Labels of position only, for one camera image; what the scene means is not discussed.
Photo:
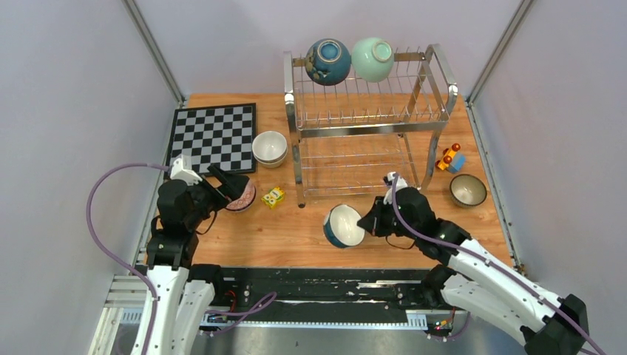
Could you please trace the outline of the aluminium frame post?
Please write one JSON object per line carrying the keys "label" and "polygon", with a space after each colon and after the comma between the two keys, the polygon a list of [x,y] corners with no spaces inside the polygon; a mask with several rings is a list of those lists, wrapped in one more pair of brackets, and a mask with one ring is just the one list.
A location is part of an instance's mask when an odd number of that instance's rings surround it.
{"label": "aluminium frame post", "polygon": [[126,8],[132,23],[152,57],[152,60],[157,67],[157,71],[165,81],[167,88],[177,104],[177,108],[182,108],[186,102],[186,96],[183,94],[183,91],[177,83],[173,72],[167,64],[166,58],[160,50],[159,45],[153,36],[140,7],[138,6],[138,3],[135,0],[122,0],[121,2]]}
{"label": "aluminium frame post", "polygon": [[466,97],[466,103],[468,106],[472,106],[478,100],[494,69],[497,67],[501,57],[508,49],[510,42],[519,31],[534,4],[535,0],[522,0],[519,2],[515,12],[512,14],[511,19],[505,27],[505,30],[498,39],[494,50],[490,54],[484,68],[478,76],[478,79],[472,86],[469,95]]}

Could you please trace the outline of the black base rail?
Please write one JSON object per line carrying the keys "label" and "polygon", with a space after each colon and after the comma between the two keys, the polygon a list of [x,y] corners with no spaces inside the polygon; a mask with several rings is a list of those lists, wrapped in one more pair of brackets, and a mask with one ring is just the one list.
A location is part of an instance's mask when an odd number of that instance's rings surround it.
{"label": "black base rail", "polygon": [[391,325],[408,322],[411,311],[448,317],[452,311],[427,290],[425,269],[243,268],[193,266],[187,281],[211,282],[216,290],[205,322],[237,320],[267,294],[275,293],[248,323],[286,325]]}

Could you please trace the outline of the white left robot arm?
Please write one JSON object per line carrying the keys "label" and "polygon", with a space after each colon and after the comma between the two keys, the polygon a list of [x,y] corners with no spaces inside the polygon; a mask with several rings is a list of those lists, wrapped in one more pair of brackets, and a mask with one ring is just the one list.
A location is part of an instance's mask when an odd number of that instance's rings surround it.
{"label": "white left robot arm", "polygon": [[151,223],[144,274],[149,287],[133,354],[189,354],[206,309],[226,298],[222,268],[192,262],[197,228],[240,199],[250,179],[216,166],[209,171],[218,187],[175,164],[157,191],[158,216]]}

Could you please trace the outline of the mint green glazed bowl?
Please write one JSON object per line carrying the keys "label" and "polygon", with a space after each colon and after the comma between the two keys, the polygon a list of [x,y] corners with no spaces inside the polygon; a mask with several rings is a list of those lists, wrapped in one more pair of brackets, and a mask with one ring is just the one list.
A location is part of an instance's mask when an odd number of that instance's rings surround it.
{"label": "mint green glazed bowl", "polygon": [[360,78],[379,83],[389,76],[393,68],[393,48],[383,38],[362,38],[353,46],[351,64]]}

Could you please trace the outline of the cream bowl green leaf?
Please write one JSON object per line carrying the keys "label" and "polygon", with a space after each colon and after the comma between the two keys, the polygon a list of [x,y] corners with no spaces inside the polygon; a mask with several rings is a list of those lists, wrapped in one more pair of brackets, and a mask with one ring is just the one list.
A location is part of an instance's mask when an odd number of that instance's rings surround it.
{"label": "cream bowl green leaf", "polygon": [[284,155],[281,158],[278,158],[276,160],[272,160],[272,161],[269,161],[269,160],[268,161],[266,161],[266,160],[258,160],[257,162],[261,166],[263,166],[265,168],[274,169],[274,168],[277,168],[277,167],[281,166],[283,164],[283,162],[285,161],[285,159],[286,159],[286,155]]}

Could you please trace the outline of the dark patterned rim bowl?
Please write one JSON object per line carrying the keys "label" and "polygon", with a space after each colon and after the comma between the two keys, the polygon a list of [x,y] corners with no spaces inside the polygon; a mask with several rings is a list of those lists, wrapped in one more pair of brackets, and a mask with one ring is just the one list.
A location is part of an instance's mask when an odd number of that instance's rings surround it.
{"label": "dark patterned rim bowl", "polygon": [[462,208],[480,206],[488,198],[486,185],[476,176],[456,175],[449,184],[450,197],[455,205]]}

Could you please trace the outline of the black white chessboard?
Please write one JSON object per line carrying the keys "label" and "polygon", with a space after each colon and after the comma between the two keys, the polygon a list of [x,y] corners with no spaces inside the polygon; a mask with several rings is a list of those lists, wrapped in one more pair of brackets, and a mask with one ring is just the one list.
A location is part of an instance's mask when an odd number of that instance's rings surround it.
{"label": "black white chessboard", "polygon": [[257,170],[252,142],[257,136],[257,105],[232,104],[174,111],[166,163],[190,157],[192,169],[209,176],[209,166],[249,174]]}

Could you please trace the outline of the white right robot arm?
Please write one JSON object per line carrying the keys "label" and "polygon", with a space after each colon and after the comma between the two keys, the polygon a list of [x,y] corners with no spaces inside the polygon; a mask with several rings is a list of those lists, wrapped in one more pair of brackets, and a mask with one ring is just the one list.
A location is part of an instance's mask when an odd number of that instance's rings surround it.
{"label": "white right robot arm", "polygon": [[431,308],[462,308],[521,344],[527,354],[578,354],[589,341],[586,304],[560,297],[493,257],[470,233],[436,217],[413,187],[389,190],[374,200],[357,226],[377,237],[410,237],[438,265],[424,279]]}

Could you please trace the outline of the yellow green toy block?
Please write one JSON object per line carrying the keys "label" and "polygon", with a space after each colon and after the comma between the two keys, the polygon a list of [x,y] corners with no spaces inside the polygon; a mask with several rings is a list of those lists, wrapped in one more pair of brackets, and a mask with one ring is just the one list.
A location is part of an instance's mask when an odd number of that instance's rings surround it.
{"label": "yellow green toy block", "polygon": [[285,191],[278,186],[269,190],[261,197],[261,201],[270,209],[274,209],[284,200]]}

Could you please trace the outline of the steel two-tier dish rack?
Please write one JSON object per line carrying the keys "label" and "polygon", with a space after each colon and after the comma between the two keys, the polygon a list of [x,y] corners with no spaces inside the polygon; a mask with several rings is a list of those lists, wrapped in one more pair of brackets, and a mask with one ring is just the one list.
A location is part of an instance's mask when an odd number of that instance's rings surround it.
{"label": "steel two-tier dish rack", "polygon": [[426,189],[458,84],[440,44],[396,51],[391,74],[370,83],[350,72],[316,84],[306,57],[283,58],[285,111],[299,207],[318,199],[380,195],[388,172]]}

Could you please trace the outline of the aluminium left frame post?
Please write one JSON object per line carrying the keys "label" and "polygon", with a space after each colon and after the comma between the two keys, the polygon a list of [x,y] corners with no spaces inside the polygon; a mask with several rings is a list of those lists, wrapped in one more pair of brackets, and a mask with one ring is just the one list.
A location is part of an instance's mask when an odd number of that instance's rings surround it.
{"label": "aluminium left frame post", "polygon": [[173,72],[167,64],[166,58],[160,50],[159,45],[153,36],[140,7],[138,6],[138,3],[135,0],[122,0],[121,2],[126,8],[132,23],[152,57],[152,60],[157,67],[157,71],[165,81],[167,88],[177,104],[177,108],[182,108],[186,102],[186,96],[183,94],[183,91],[177,83]]}

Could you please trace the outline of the aluminium right frame post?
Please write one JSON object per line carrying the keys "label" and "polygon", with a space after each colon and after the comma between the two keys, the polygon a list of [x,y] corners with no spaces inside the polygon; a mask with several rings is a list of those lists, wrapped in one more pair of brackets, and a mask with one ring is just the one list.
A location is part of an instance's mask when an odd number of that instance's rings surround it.
{"label": "aluminium right frame post", "polygon": [[466,103],[468,106],[472,106],[478,100],[494,69],[497,67],[501,57],[508,49],[510,42],[519,31],[534,4],[535,0],[522,0],[519,2],[515,12],[512,14],[511,19],[505,27],[505,30],[498,39],[494,50],[490,54],[484,68],[478,76],[478,79],[472,86],[469,95],[466,97]]}

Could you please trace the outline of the plain cream bowl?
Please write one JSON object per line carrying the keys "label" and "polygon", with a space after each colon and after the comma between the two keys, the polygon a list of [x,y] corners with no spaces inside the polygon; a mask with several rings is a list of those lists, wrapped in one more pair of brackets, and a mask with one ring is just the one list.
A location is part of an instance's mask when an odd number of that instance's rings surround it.
{"label": "plain cream bowl", "polygon": [[286,137],[277,131],[265,131],[258,134],[252,142],[254,157],[263,163],[282,159],[288,151]]}

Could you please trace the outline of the dark blue glazed bowl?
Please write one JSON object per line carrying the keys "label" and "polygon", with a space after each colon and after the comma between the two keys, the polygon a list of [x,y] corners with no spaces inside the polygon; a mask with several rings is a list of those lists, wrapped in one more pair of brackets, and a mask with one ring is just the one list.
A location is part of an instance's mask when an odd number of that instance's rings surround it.
{"label": "dark blue glazed bowl", "polygon": [[335,38],[323,38],[312,44],[305,55],[305,72],[316,84],[334,86],[349,75],[351,57],[348,48]]}

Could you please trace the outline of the teal white striped bowl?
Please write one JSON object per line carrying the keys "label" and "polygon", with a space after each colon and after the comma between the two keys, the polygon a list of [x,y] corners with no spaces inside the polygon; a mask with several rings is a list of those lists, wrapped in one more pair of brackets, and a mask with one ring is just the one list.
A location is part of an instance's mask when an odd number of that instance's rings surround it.
{"label": "teal white striped bowl", "polygon": [[356,225],[362,216],[352,206],[339,204],[334,206],[325,216],[323,229],[330,229],[331,237],[327,241],[339,248],[346,249],[358,246],[365,238],[365,230]]}

